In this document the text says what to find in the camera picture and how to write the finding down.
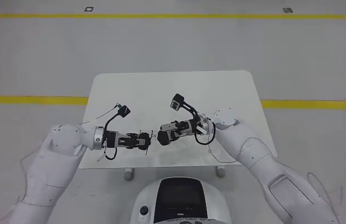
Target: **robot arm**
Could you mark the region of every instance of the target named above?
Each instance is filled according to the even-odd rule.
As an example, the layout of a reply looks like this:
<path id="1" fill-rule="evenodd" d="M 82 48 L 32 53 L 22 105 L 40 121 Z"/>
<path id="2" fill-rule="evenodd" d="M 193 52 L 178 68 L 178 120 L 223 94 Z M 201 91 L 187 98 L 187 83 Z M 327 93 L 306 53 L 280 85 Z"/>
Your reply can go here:
<path id="1" fill-rule="evenodd" d="M 75 125 L 52 127 L 27 172 L 25 196 L 16 205 L 10 224 L 47 223 L 87 148 L 138 147 L 146 150 L 150 144 L 148 133 L 120 134 L 103 127 L 87 132 Z"/>
<path id="2" fill-rule="evenodd" d="M 330 206 L 311 184 L 293 169 L 279 163 L 264 142 L 231 110 L 217 111 L 216 139 L 227 153 L 259 181 L 266 202 L 284 223 L 338 223 Z"/>

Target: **white cable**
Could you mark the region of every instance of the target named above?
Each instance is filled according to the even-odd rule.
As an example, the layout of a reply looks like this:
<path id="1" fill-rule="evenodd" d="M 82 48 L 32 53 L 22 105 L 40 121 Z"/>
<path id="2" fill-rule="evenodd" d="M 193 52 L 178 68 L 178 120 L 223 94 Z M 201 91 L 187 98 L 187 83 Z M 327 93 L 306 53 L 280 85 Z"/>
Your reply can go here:
<path id="1" fill-rule="evenodd" d="M 109 112 L 113 111 L 116 107 L 117 107 L 117 106 L 114 106 L 112 109 L 110 109 L 110 110 L 107 111 L 106 113 L 102 114 L 101 116 L 98 116 L 98 117 L 95 118 L 94 120 L 97 120 L 97 119 L 102 118 L 103 116 L 105 116 L 105 115 L 108 114 Z M 87 124 L 87 123 L 92 122 L 92 121 L 94 121 L 94 120 L 90 120 L 90 121 L 88 121 L 88 122 L 83 122 L 83 123 L 80 123 L 80 124 L 78 124 L 78 125 Z"/>
<path id="2" fill-rule="evenodd" d="M 208 142 L 209 142 L 209 137 L 211 136 L 211 133 L 209 132 L 208 134 Z M 216 159 L 216 161 L 220 162 L 221 164 L 232 164 L 234 162 L 237 162 L 237 160 L 234 160 L 234 161 L 229 161 L 229 162 L 224 162 L 224 161 L 220 161 L 212 152 L 211 150 L 211 146 L 210 144 L 208 144 L 208 152 Z"/>

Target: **black cable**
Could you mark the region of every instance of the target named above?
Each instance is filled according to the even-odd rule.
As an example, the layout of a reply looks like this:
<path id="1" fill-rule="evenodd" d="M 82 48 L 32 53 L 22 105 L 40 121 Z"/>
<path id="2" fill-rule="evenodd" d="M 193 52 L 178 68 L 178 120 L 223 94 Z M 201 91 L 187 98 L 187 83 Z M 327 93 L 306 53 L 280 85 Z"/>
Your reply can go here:
<path id="1" fill-rule="evenodd" d="M 212 138 L 209 142 L 207 142 L 207 143 L 200 142 L 200 141 L 198 140 L 198 138 L 197 138 L 197 132 L 194 132 L 195 141 L 196 141 L 198 144 L 202 144 L 202 145 L 204 145 L 204 146 L 207 146 L 207 145 L 209 145 L 210 143 L 213 142 L 213 140 L 214 140 L 215 137 L 216 137 L 216 125 L 215 125 L 213 122 L 212 122 L 212 124 L 213 124 L 213 138 Z"/>
<path id="2" fill-rule="evenodd" d="M 115 114 L 112 118 L 110 118 L 110 119 L 106 122 L 104 131 L 107 130 L 108 124 L 109 124 L 113 119 L 115 119 L 118 115 L 119 115 L 118 113 Z"/>
<path id="3" fill-rule="evenodd" d="M 104 154 L 105 154 L 106 159 L 108 159 L 108 160 L 114 160 L 114 159 L 116 158 L 116 155 L 117 155 L 117 148 L 115 148 L 115 149 L 116 149 L 115 155 L 114 155 L 112 158 L 109 158 L 109 157 L 106 155 L 106 149 L 105 149 Z"/>

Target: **yellow floor line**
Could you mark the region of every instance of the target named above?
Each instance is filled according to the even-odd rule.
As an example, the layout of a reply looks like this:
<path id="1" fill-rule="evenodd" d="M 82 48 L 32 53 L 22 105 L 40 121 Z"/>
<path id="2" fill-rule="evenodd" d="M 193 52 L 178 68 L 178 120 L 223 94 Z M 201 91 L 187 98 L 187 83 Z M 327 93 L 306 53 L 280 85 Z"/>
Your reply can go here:
<path id="1" fill-rule="evenodd" d="M 0 14 L 0 18 L 235 18 L 235 19 L 288 19 L 288 20 L 346 20 L 346 14 Z"/>
<path id="2" fill-rule="evenodd" d="M 0 104 L 86 105 L 88 97 L 79 96 L 0 96 Z"/>
<path id="3" fill-rule="evenodd" d="M 0 104 L 45 104 L 86 106 L 88 97 L 80 96 L 0 96 Z M 346 101 L 261 100 L 265 109 L 346 110 Z"/>

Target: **gray floor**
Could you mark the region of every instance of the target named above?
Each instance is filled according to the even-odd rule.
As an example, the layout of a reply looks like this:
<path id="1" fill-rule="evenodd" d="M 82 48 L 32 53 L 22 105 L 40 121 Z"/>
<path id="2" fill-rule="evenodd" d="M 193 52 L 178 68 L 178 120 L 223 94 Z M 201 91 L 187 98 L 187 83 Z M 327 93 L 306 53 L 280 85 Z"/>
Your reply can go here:
<path id="1" fill-rule="evenodd" d="M 346 0 L 0 0 L 0 13 L 81 13 L 91 5 L 103 13 L 346 13 Z M 346 20 L 0 19 L 0 95 L 88 96 L 100 73 L 229 69 L 251 72 L 261 99 L 346 100 Z M 0 216 L 23 194 L 19 160 L 52 125 L 79 123 L 84 111 L 0 105 Z M 346 111 L 264 112 L 280 161 L 314 172 L 333 195 L 343 187 L 346 223 Z M 224 179 L 210 167 L 138 169 L 131 183 L 122 174 L 79 170 L 49 223 L 127 223 L 139 191 L 171 175 L 216 186 L 234 223 L 279 223 L 240 166 Z"/>

